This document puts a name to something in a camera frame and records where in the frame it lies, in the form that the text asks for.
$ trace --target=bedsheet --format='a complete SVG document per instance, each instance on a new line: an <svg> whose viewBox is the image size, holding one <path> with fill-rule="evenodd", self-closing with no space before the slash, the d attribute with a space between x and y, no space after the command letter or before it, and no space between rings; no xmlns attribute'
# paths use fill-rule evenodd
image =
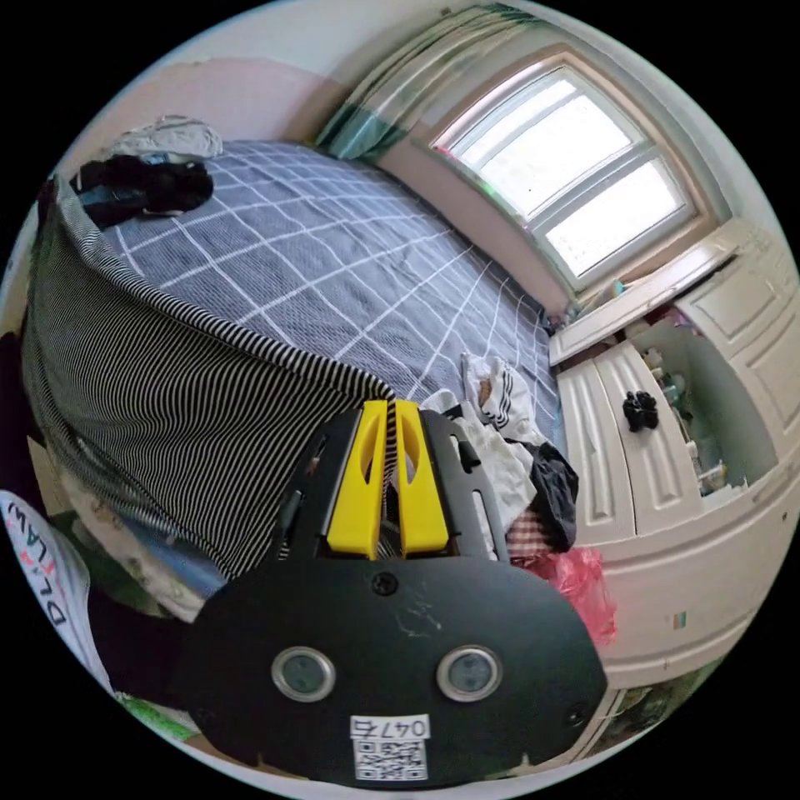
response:
<svg viewBox="0 0 800 800"><path fill-rule="evenodd" d="M463 395L462 353L500 356L563 449L543 308L421 198L375 167L290 142L228 142L207 167L215 189L200 208L105 232L135 272L415 402Z"/></svg>

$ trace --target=white dresser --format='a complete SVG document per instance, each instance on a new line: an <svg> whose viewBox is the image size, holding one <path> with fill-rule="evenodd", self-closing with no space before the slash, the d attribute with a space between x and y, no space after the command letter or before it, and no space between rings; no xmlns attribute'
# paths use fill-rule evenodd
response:
<svg viewBox="0 0 800 800"><path fill-rule="evenodd" d="M594 322L588 315L553 338L558 362L609 333L622 339L557 378L567 455L581 479L577 545L603 554L618 604L617 641L602 653L616 688L667 680L726 653L768 592L800 517L793 260L742 220L692 251L693 261L678 259L637 284L632 299L622 303L625 292ZM670 318L631 338L621 332L664 303L692 325ZM683 377L684 414L645 363L649 348ZM630 431L627 392L656 399L656 429ZM725 485L703 496L698 473L719 462Z"/></svg>

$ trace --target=window frame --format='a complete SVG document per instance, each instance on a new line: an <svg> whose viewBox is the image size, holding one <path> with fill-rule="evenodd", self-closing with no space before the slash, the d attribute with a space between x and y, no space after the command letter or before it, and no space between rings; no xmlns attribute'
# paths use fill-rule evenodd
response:
<svg viewBox="0 0 800 800"><path fill-rule="evenodd" d="M467 95L429 131L426 144L433 150L465 150L493 125L509 101L517 98L515 107L526 102L547 88L550 81L558 80L557 70L561 68L567 70L570 81L574 79L578 84L580 93L596 103L633 142L631 147L549 198L522 223L522 229L531 238L534 247L551 263L562 282L578 298L585 299L600 291L608 280L633 280L653 272L718 225L708 197L680 152L616 81L568 45L546 47L509 65ZM537 115L529 124L520 126L514 132L514 137L536 124L546 113L551 113L575 97L575 93L570 94L542 115ZM503 145L506 140L512 141L513 138L506 137ZM489 156L499 152L499 149L499 146L494 147ZM458 155L454 153L453 157L458 158ZM683 205L650 230L602 259L581 277L575 277L547 240L547 231L634 169L653 161L657 168L664 171L671 191L673 188L677 190ZM459 164L472 173L478 172L460 159Z"/></svg>

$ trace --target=windowsill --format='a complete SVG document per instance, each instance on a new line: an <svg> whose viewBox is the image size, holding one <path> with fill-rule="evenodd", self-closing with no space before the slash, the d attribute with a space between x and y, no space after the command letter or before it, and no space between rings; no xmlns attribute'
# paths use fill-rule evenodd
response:
<svg viewBox="0 0 800 800"><path fill-rule="evenodd" d="M496 193L490 194L489 192L485 191L482 186L484 181L480 178L480 176L469 169L469 167L465 167L455 158L451 158L445 155L443 152L439 152L431 147L427 142L419 138L415 138L413 134L411 135L411 141L414 147L423 150L430 158L433 158L442 164L449 172L459 178L474 192L480 194L480 196L490 206L492 206L492 208L494 208L494 210L497 211L497 213L500 214L509 225L514 226L525 243L531 248L533 254L546 267L549 274L557 281L558 285L566 293L568 300L572 302L578 300L578 295L576 295L575 290L570 286L567 279L556 268L553 267L548 257L536 246L536 242L533 240L533 237L525 229L525 220L520 216L516 208L503 200L503 198Z"/></svg>

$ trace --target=black and white striped fabric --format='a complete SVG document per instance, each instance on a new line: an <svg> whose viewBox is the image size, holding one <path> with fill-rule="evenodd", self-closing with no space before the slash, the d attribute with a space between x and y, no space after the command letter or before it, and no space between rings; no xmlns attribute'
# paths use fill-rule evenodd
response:
<svg viewBox="0 0 800 800"><path fill-rule="evenodd" d="M62 178L46 205L22 342L37 424L109 507L179 532L235 578L268 550L313 431L366 400L393 403L393 391L154 287Z"/></svg>

